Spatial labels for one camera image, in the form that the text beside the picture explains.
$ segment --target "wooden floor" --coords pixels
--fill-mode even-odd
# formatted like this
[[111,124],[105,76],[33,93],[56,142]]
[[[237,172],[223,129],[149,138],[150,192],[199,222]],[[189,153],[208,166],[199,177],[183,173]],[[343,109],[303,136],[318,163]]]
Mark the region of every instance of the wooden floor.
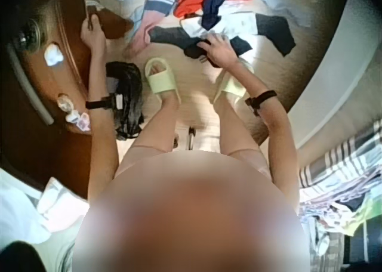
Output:
[[[98,1],[115,13],[128,17],[136,7],[143,5],[145,0]],[[268,39],[262,36],[254,37],[255,47],[245,54],[245,59],[251,61],[255,74],[269,88],[278,92],[279,98],[287,110],[296,102],[321,62],[337,27],[342,8],[341,4],[333,6],[332,0],[325,0],[315,14],[310,28],[298,27],[289,21],[297,46],[285,58]],[[249,1],[241,9],[241,11],[248,10],[272,15],[272,11],[260,0]],[[179,19],[169,15],[160,23],[160,26],[180,26]],[[150,44],[141,54],[131,60],[122,58],[123,47],[123,40],[110,42],[109,59],[133,62],[142,69],[149,58],[160,56],[166,58],[172,67],[182,97],[176,129],[180,136],[178,149],[186,148],[188,128],[192,126],[196,128],[197,132],[195,150],[219,152],[219,119],[212,108],[211,100],[216,92],[216,80],[221,74],[221,69],[213,68],[209,62],[202,64],[199,60],[188,58],[181,49],[172,45]],[[151,94],[147,83],[145,81],[143,83],[143,113],[148,121],[159,109],[160,104],[158,99]],[[254,139],[258,143],[262,143],[267,137],[267,130],[261,120],[250,112],[242,100],[237,104],[237,113]],[[120,159],[131,143],[131,141],[118,141]]]

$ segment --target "sandal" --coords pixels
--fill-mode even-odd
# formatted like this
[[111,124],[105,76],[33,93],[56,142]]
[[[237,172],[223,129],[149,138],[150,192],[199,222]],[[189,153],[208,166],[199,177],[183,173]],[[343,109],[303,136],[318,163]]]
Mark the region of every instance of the sandal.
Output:
[[[154,75],[150,75],[151,67],[154,62],[159,62],[166,67],[164,71],[156,73]],[[158,99],[161,101],[160,96],[158,95],[161,92],[175,90],[179,99],[179,103],[181,103],[181,98],[179,96],[177,84],[175,82],[174,74],[168,65],[167,61],[160,57],[151,58],[144,67],[144,75],[150,85],[151,91],[156,94]]]
[[[248,70],[252,73],[254,73],[252,65],[250,65],[248,62],[246,62],[244,59],[240,58],[240,61]],[[213,104],[216,102],[216,100],[219,98],[221,92],[228,92],[232,93],[237,96],[235,99],[235,103],[238,102],[246,93],[246,89],[243,85],[235,78],[233,77],[229,72],[225,72],[223,75],[223,79],[220,82],[219,88],[217,90],[216,96],[214,98]]]

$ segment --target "foot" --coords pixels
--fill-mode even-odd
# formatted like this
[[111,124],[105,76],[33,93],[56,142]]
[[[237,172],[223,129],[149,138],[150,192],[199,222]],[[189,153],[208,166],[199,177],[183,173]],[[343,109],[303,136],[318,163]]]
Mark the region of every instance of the foot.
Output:
[[[153,62],[150,69],[150,76],[166,70],[166,66],[158,61]],[[179,99],[175,90],[164,91],[158,94],[162,100],[162,105],[171,104],[179,107]]]
[[214,103],[215,112],[220,114],[221,112],[227,109],[227,106],[235,108],[235,101],[237,97],[238,96],[232,93],[222,91],[220,93],[220,96]]

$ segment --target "black wristband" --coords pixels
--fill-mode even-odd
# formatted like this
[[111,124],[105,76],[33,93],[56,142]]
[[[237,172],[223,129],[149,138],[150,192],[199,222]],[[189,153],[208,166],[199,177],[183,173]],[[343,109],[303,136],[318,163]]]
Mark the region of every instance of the black wristband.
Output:
[[114,98],[112,95],[103,97],[100,101],[87,101],[85,107],[88,110],[104,108],[104,109],[113,109],[114,108]]
[[248,98],[245,100],[245,104],[247,104],[250,108],[252,108],[253,113],[258,116],[257,110],[260,109],[260,104],[269,98],[276,97],[277,93],[274,90],[266,91],[260,94],[257,97]]

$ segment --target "clothing pile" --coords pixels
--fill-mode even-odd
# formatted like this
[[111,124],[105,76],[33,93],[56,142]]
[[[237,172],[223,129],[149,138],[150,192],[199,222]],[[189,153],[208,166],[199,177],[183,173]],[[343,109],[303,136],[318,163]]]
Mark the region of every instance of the clothing pile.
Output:
[[300,171],[300,218],[353,236],[382,214],[382,120]]
[[[130,16],[134,29],[126,36],[125,54],[133,57],[156,42],[175,45],[197,59],[206,55],[196,44],[205,41],[207,33],[229,38],[238,56],[252,49],[250,39],[256,35],[265,36],[283,56],[289,54],[295,42],[286,18],[241,11],[245,1],[250,0],[146,0]],[[157,26],[170,13],[180,19],[180,26]]]

